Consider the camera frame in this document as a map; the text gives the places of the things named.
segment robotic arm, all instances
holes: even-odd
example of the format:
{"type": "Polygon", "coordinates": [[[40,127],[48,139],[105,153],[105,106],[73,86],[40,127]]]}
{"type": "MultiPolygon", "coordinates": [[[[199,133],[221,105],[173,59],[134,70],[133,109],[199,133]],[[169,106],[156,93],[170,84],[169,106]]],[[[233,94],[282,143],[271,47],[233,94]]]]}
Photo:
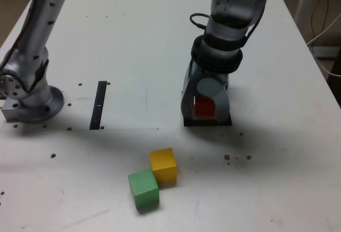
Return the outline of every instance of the robotic arm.
{"type": "Polygon", "coordinates": [[[229,74],[242,60],[242,48],[258,26],[266,0],[212,0],[202,36],[194,40],[181,111],[184,126],[231,125],[229,74]]]}
{"type": "Polygon", "coordinates": [[[2,112],[8,122],[40,122],[64,105],[62,92],[46,80],[45,44],[65,0],[33,0],[22,31],[0,64],[2,112]]]}

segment wooden block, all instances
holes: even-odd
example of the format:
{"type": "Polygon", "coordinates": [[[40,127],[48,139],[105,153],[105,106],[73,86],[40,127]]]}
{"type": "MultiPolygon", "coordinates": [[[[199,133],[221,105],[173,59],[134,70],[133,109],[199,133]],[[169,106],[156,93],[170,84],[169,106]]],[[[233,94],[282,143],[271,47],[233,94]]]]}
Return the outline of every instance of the wooden block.
{"type": "Polygon", "coordinates": [[[128,175],[130,191],[137,209],[159,203],[159,187],[151,169],[128,175]]]}
{"type": "Polygon", "coordinates": [[[177,167],[172,148],[152,151],[149,158],[158,184],[176,181],[177,167]]]}

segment yellow cube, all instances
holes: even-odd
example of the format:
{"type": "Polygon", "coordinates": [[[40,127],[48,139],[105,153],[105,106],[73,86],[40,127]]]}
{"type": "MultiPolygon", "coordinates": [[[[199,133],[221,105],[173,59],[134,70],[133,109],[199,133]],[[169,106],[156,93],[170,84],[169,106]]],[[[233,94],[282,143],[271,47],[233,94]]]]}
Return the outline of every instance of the yellow cube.
{"type": "Polygon", "coordinates": [[[176,181],[176,162],[171,148],[152,151],[149,158],[158,184],[176,181]]]}

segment green block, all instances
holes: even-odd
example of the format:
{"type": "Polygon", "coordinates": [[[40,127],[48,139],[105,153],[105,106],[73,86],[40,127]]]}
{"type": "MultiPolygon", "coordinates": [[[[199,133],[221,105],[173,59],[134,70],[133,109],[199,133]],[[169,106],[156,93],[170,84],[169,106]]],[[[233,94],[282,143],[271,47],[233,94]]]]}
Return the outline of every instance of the green block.
{"type": "Polygon", "coordinates": [[[151,169],[132,173],[128,180],[137,209],[159,203],[159,187],[151,169]]]}

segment table surface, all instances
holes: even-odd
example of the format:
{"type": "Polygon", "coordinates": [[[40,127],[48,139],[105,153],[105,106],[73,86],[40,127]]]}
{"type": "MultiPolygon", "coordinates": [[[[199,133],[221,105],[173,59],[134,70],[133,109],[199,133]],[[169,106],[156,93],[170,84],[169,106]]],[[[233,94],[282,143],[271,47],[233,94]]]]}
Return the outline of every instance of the table surface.
{"type": "Polygon", "coordinates": [[[209,11],[210,0],[66,0],[47,80],[72,106],[16,129],[1,116],[1,231],[341,230],[341,112],[283,0],[268,0],[230,77],[233,126],[183,127],[183,79],[203,33],[189,16],[209,11]],[[105,129],[90,131],[98,81],[111,83],[105,129]],[[128,175],[167,147],[177,185],[138,213],[128,175]]]}

